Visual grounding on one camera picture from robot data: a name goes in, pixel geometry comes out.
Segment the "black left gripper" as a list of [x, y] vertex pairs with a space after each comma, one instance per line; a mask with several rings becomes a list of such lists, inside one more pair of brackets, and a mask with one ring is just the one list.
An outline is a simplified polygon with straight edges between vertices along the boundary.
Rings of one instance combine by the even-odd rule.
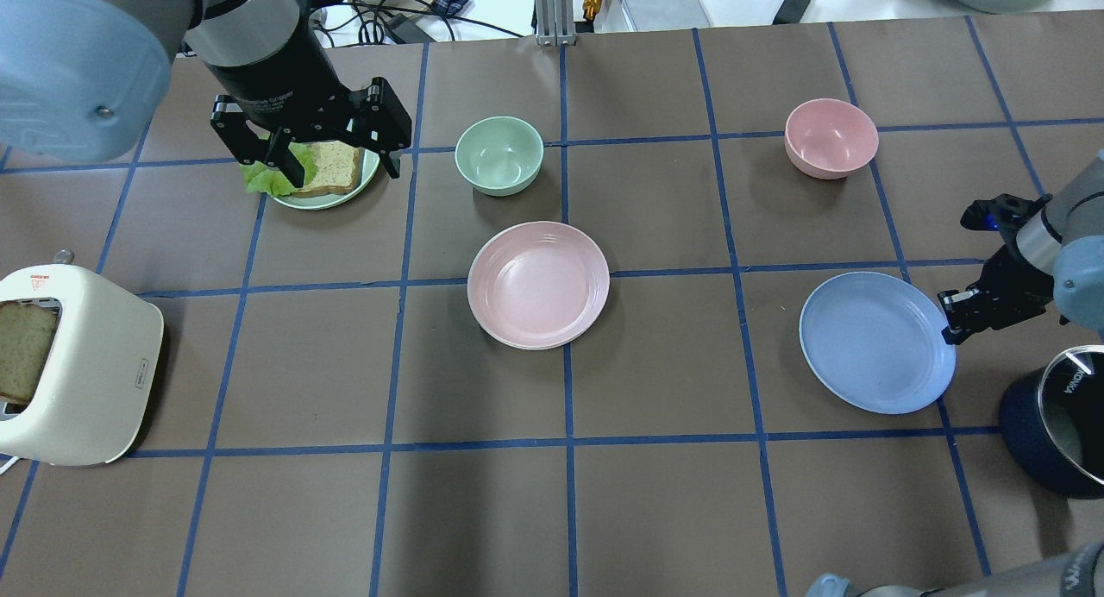
[[401, 153], [411, 147], [413, 121], [397, 92], [384, 78], [371, 78], [361, 90], [337, 85], [316, 94], [288, 93], [264, 111], [231, 95], [217, 95], [210, 127], [238, 163], [279, 170], [295, 191], [306, 170], [291, 152], [293, 142], [344, 142], [379, 156], [392, 179], [401, 175]]

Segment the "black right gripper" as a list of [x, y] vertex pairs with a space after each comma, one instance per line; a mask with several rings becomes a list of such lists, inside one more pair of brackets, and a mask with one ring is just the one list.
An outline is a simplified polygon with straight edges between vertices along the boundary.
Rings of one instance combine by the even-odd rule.
[[938, 292], [938, 302], [949, 317], [942, 329], [943, 341], [958, 347], [986, 330], [1041, 317], [1052, 302], [1053, 286], [1051, 275], [1037, 270], [1018, 250], [1001, 246], [983, 263], [981, 275], [969, 289]]

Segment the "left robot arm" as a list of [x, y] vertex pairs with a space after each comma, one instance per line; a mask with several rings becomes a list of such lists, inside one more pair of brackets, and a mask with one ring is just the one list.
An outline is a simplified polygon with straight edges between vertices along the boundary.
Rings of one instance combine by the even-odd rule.
[[301, 186], [291, 143], [341, 142], [399, 177], [411, 117], [386, 79], [336, 77], [299, 0], [1, 0], [1, 136], [67, 163], [138, 142], [187, 46], [224, 93], [210, 127], [241, 166]]

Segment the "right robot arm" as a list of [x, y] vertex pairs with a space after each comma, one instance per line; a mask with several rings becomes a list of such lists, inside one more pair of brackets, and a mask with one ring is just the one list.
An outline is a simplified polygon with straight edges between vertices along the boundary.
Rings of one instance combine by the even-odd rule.
[[960, 226], [994, 231], [1001, 247], [966, 289], [938, 292], [949, 345], [1004, 330], [1057, 305], [1061, 324], [1103, 329], [1103, 160], [1058, 193], [1029, 200], [1002, 193], [963, 211]]

